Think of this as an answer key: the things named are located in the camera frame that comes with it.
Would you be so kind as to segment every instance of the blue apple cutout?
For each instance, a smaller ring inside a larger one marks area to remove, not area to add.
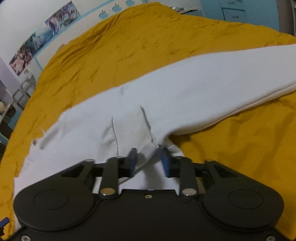
[[[104,10],[102,10],[102,12],[99,14],[99,17],[100,17],[101,19],[105,19],[105,18],[107,18],[108,16],[109,16],[109,14],[106,13],[106,11],[104,11]]]
[[[126,5],[128,5],[130,7],[130,6],[135,5],[135,2],[133,0],[127,0]]]
[[[117,4],[115,4],[115,6],[112,8],[113,12],[120,12],[121,11],[121,7]]]

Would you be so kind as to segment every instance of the anime poster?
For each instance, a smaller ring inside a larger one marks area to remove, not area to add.
[[[80,13],[75,5],[71,2],[64,5],[49,17],[42,26],[39,26],[27,41],[19,48],[13,56],[9,65],[19,76],[26,68],[34,55],[46,44],[53,36],[61,30],[67,28],[69,24],[80,17]]]

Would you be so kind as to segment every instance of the wrinkled bedsheet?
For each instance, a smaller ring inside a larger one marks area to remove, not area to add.
[[[151,3],[110,17],[62,47],[43,70],[0,164],[0,219],[11,219],[5,237],[14,230],[13,178],[32,140],[63,111],[193,55],[294,43],[267,27],[179,15]],[[170,137],[194,162],[215,159],[277,190],[285,202],[277,228],[290,239],[296,238],[295,109],[294,92],[206,130]]]

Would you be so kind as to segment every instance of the blue dresser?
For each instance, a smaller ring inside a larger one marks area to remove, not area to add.
[[[276,0],[201,0],[204,17],[264,25],[279,31]]]

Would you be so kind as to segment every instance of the circular cover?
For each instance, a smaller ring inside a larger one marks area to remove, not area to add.
[[[241,178],[221,179],[205,193],[203,205],[214,219],[238,229],[271,226],[284,209],[283,200],[276,191]]]
[[[22,225],[58,231],[78,224],[93,204],[93,194],[81,181],[58,177],[23,189],[14,200],[14,211]]]

